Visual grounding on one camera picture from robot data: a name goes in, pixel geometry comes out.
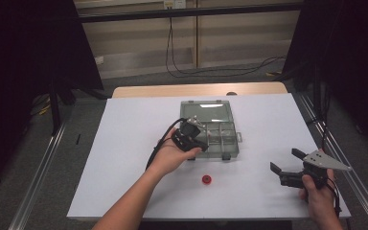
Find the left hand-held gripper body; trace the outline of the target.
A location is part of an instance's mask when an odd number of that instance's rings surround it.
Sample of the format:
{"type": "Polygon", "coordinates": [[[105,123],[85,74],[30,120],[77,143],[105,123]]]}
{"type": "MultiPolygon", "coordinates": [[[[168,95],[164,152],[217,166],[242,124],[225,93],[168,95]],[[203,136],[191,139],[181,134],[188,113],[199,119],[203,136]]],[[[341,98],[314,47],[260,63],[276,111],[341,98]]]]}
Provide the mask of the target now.
{"type": "Polygon", "coordinates": [[[172,141],[176,146],[183,150],[189,151],[194,148],[201,148],[206,151],[209,146],[202,141],[196,139],[202,128],[206,128],[196,116],[180,119],[180,128],[178,128],[172,135],[172,141]]]}

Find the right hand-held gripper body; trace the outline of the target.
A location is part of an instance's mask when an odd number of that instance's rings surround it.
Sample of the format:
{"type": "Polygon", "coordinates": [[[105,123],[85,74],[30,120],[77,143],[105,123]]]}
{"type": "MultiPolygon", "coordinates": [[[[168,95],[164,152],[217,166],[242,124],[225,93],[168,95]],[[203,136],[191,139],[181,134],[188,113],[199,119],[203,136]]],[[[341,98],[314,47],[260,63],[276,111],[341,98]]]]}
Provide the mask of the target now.
{"type": "Polygon", "coordinates": [[[317,189],[321,189],[327,185],[327,169],[339,170],[339,171],[351,171],[352,168],[340,161],[332,158],[330,155],[323,153],[320,150],[307,154],[302,160],[303,170],[300,172],[284,172],[279,175],[280,183],[282,186],[288,186],[293,188],[303,188],[302,176],[308,174],[313,178],[317,189]]]}

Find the clear grey compartment box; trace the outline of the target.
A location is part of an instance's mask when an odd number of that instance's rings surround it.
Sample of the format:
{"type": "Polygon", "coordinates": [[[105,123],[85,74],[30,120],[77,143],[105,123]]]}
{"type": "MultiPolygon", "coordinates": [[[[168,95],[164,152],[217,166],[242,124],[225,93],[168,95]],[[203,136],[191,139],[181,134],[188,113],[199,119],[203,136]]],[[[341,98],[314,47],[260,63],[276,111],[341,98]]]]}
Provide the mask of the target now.
{"type": "Polygon", "coordinates": [[[181,118],[196,118],[203,127],[195,138],[208,146],[197,158],[231,160],[239,154],[242,139],[238,138],[232,109],[228,101],[183,101],[180,106],[181,118]]]}

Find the person's left hand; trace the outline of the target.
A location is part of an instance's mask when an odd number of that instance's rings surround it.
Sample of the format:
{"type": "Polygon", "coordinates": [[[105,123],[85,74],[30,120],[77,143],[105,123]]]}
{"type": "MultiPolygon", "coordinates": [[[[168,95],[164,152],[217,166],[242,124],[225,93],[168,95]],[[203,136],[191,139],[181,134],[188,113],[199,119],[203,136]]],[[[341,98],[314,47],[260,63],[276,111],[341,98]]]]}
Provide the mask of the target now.
{"type": "Polygon", "coordinates": [[[194,148],[189,151],[179,149],[172,140],[174,132],[175,127],[169,131],[162,141],[161,147],[145,170],[146,174],[162,178],[176,170],[184,161],[195,158],[201,152],[201,148],[194,148]]]}

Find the person's right hand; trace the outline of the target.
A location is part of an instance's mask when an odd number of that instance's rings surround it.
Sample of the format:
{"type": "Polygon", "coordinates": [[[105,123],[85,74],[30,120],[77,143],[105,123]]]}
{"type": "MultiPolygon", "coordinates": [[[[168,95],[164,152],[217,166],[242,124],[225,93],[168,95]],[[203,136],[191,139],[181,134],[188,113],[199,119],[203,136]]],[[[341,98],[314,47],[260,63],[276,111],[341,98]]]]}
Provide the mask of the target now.
{"type": "Polygon", "coordinates": [[[327,185],[317,189],[313,178],[304,174],[302,176],[303,189],[299,190],[299,197],[308,203],[309,215],[316,223],[325,222],[331,219],[338,219],[334,209],[333,171],[327,170],[327,185]]]}

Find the white table sheet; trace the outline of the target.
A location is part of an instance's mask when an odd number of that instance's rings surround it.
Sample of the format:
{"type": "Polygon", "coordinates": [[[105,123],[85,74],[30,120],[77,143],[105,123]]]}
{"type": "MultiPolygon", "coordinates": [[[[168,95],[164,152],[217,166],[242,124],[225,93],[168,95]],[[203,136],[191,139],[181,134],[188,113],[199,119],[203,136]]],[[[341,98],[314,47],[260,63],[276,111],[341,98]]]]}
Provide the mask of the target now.
{"type": "MultiPolygon", "coordinates": [[[[157,185],[147,220],[305,219],[306,203],[282,186],[271,162],[286,172],[303,165],[292,149],[317,149],[289,94],[229,97],[237,132],[237,158],[183,163],[157,185]],[[203,175],[212,177],[209,185],[203,175]]],[[[179,117],[181,98],[111,99],[87,158],[68,218],[99,219],[144,172],[150,154],[179,117]]]]}

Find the black stand pole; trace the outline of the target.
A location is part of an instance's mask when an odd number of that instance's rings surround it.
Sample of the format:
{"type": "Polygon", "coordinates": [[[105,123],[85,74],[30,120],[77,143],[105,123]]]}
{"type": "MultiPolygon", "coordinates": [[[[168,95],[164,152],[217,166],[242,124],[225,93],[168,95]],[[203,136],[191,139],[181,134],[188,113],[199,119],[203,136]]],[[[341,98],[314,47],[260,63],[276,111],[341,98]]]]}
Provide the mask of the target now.
{"type": "Polygon", "coordinates": [[[313,65],[312,96],[315,122],[320,127],[320,148],[326,151],[327,139],[327,111],[322,103],[321,70],[317,63],[313,65]]]}

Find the black curtain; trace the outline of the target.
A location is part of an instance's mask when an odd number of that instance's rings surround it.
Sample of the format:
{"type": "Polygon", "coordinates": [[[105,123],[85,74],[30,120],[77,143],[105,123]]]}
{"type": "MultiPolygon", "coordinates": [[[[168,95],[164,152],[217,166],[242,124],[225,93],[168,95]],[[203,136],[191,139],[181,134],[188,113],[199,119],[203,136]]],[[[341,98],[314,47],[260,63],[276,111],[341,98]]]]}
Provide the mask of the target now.
{"type": "Polygon", "coordinates": [[[368,135],[368,0],[302,0],[283,73],[318,74],[368,135]]]}
{"type": "Polygon", "coordinates": [[[0,172],[36,97],[104,88],[78,17],[74,0],[0,0],[0,172]]]}

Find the black horizontal bar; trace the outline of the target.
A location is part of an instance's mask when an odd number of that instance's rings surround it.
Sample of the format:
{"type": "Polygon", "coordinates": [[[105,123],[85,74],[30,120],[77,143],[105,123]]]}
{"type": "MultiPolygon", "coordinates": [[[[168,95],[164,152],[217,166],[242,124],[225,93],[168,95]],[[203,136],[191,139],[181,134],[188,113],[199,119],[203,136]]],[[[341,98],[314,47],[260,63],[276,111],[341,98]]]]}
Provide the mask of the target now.
{"type": "Polygon", "coordinates": [[[180,10],[158,10],[158,11],[135,11],[105,14],[83,14],[78,17],[81,23],[97,23],[109,21],[128,21],[143,19],[160,19],[175,17],[226,15],[259,12],[290,12],[299,11],[304,7],[303,2],[263,4],[237,7],[214,7],[214,8],[193,8],[180,10]]]}

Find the black stand leg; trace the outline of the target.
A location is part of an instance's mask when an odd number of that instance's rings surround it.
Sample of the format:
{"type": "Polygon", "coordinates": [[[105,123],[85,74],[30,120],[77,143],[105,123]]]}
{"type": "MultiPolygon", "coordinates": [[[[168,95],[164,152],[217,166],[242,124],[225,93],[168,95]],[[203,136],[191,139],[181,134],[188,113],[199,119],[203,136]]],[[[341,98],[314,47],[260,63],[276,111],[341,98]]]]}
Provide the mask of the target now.
{"type": "Polygon", "coordinates": [[[73,105],[76,97],[72,92],[73,83],[68,78],[52,77],[49,84],[49,99],[52,110],[53,131],[55,136],[61,127],[61,117],[58,106],[58,100],[61,100],[66,105],[73,105]]]}

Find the metal floor rail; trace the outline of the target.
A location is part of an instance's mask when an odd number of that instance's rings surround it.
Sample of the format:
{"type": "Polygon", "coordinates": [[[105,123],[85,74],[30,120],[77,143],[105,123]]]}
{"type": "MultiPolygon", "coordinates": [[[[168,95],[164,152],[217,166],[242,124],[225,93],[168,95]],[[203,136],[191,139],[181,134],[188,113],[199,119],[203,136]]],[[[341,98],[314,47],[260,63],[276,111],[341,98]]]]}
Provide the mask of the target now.
{"type": "Polygon", "coordinates": [[[357,175],[357,172],[349,162],[342,148],[336,142],[326,123],[319,120],[319,116],[314,111],[313,102],[311,101],[309,96],[307,94],[302,94],[299,95],[298,98],[307,113],[309,114],[310,119],[313,121],[313,124],[320,134],[322,140],[324,141],[324,150],[326,151],[326,153],[329,153],[335,159],[341,161],[351,168],[349,171],[344,172],[343,175],[348,184],[351,186],[351,191],[356,195],[358,202],[360,203],[361,207],[366,213],[366,216],[368,217],[368,189],[357,175]]]}
{"type": "Polygon", "coordinates": [[[55,156],[58,145],[62,139],[66,124],[63,123],[51,137],[48,147],[46,148],[39,166],[34,174],[33,180],[24,195],[18,209],[11,221],[8,230],[24,230],[30,214],[34,208],[35,201],[41,189],[43,181],[55,156]]]}

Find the white wall socket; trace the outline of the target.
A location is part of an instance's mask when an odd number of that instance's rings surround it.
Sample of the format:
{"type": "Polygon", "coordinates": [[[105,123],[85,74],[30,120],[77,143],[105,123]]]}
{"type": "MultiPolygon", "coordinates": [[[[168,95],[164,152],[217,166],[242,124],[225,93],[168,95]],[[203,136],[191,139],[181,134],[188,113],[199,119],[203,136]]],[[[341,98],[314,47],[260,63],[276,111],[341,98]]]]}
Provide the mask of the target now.
{"type": "Polygon", "coordinates": [[[186,8],[186,0],[164,0],[165,10],[177,10],[186,8]]]}

